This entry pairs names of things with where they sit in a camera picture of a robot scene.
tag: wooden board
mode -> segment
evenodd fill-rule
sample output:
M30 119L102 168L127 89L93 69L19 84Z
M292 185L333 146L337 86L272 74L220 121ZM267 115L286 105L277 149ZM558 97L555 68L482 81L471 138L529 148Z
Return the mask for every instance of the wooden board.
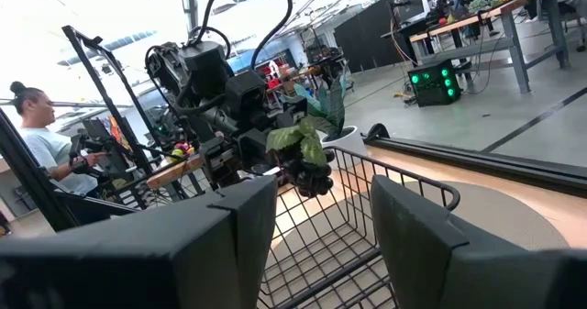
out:
M528 0L512 0L510 2L505 3L502 6L496 7L495 9L493 9L492 11L490 11L488 13L482 14L481 18L486 19L488 17L497 17L497 16L500 16L501 14L512 12L520 6L525 6L526 4L528 4L528 2L529 2ZM446 32L451 31L452 29L462 28L462 27L465 27L465 26L468 26L471 24L475 24L477 22L479 22L479 18L477 18L477 16L471 16L471 17L468 17L468 18L463 19L461 21L457 21L452 24L446 25L444 27L430 30L430 36L435 36L438 34L446 33ZM426 33L420 34L420 35L414 35L410 38L410 41L417 42L419 40L426 39L427 37L428 37L428 34L426 34Z
M190 157L185 162L179 163L178 165L169 168L161 173L156 173L147 180L147 186L151 190L159 189L169 183L176 181L182 176L187 175L190 172L194 172L202 168L203 160L200 155L196 154Z

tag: light blue shirt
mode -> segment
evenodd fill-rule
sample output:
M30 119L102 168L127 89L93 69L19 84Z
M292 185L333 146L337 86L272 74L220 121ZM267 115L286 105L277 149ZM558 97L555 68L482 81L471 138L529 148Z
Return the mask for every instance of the light blue shirt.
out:
M51 132L47 128L20 128L19 132L40 166L49 169L69 163L72 147L70 138ZM82 194L92 191L98 185L94 177L74 173L62 179L60 183Z

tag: hair bun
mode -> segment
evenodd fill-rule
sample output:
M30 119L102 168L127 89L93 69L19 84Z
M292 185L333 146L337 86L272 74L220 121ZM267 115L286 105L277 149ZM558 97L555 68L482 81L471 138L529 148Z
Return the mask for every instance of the hair bun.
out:
M25 90L27 90L27 87L19 81L14 81L10 84L10 91L15 93L15 95L22 94Z

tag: wire basket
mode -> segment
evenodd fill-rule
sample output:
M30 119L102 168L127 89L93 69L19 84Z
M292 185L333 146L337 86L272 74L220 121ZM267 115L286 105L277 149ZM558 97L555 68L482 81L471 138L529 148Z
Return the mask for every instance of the wire basket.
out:
M398 307L373 229L373 175L386 175L449 210L459 202L459 192L446 184L332 149L338 169L327 195L305 198L289 186L277 197L260 309Z

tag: white pot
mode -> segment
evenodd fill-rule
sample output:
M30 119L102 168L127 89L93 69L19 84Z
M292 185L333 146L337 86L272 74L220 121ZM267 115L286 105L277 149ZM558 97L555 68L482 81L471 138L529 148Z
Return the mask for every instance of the white pot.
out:
M363 138L360 136L359 130L355 126L344 127L342 132L343 134L346 132L349 133L342 138L329 141L326 141L327 137L323 137L320 139L320 144L322 144L323 148L338 147L353 153L357 153L359 155L367 156L367 148L365 147L365 143L363 143ZM337 170L338 165L340 165L344 166L346 169L349 169L359 163L360 158L353 158L348 153L337 151L337 156L332 162L330 162L330 168Z

